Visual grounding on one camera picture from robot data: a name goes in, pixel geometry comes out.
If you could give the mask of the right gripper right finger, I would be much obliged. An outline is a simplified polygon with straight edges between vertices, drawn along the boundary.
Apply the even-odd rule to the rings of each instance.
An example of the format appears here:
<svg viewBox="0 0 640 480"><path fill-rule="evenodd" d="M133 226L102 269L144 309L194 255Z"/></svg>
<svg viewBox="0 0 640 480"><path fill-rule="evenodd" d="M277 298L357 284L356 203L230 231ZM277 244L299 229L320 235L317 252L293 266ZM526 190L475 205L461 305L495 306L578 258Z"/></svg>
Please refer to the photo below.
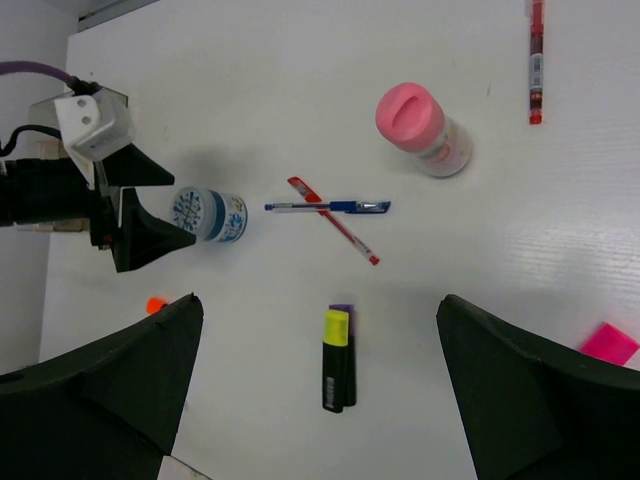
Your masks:
<svg viewBox="0 0 640 480"><path fill-rule="evenodd" d="M436 323L478 478L638 478L638 371L453 294Z"/></svg>

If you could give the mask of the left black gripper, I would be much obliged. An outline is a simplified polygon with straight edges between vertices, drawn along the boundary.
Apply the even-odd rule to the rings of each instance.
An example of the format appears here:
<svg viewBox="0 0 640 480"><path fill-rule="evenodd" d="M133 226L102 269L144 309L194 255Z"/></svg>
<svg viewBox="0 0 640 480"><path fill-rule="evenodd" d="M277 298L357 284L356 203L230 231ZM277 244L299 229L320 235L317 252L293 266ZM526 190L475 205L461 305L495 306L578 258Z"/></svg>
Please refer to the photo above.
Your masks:
<svg viewBox="0 0 640 480"><path fill-rule="evenodd" d="M89 194L91 244L111 250L118 273L138 270L173 251L190 247L196 236L147 212L133 188L173 185L175 177L134 144L116 151L94 170Z"/></svg>

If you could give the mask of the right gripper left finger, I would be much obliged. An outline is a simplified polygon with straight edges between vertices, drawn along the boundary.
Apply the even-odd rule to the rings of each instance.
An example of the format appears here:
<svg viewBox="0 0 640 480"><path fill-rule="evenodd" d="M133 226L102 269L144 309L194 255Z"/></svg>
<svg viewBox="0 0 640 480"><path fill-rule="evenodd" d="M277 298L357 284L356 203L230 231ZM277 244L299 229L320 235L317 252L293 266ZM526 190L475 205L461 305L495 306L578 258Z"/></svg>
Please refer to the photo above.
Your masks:
<svg viewBox="0 0 640 480"><path fill-rule="evenodd" d="M111 335L1 377L4 479L155 479L199 348L193 294Z"/></svg>

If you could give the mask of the blue patterned round jar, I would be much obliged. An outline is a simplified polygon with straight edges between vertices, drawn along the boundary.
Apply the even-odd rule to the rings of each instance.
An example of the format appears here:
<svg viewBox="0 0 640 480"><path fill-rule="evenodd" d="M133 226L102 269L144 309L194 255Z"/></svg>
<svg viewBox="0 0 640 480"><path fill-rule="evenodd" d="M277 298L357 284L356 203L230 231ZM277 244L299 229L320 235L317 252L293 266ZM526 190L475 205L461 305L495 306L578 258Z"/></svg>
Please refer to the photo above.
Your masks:
<svg viewBox="0 0 640 480"><path fill-rule="evenodd" d="M198 187L179 190L170 207L171 222L197 241L230 243L244 234L248 209L238 195Z"/></svg>

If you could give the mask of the orange cap highlighter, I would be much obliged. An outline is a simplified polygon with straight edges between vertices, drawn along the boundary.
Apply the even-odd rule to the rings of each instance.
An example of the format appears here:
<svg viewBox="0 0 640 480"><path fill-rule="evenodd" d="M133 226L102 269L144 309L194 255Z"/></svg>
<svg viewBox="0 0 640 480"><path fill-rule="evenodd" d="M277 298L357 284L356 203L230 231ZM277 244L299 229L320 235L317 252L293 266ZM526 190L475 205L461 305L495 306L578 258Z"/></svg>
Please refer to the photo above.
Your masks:
<svg viewBox="0 0 640 480"><path fill-rule="evenodd" d="M163 308L165 308L168 304L169 302L164 298L156 297L156 296L150 297L146 303L146 312L149 315L153 315L158 311L162 310Z"/></svg>

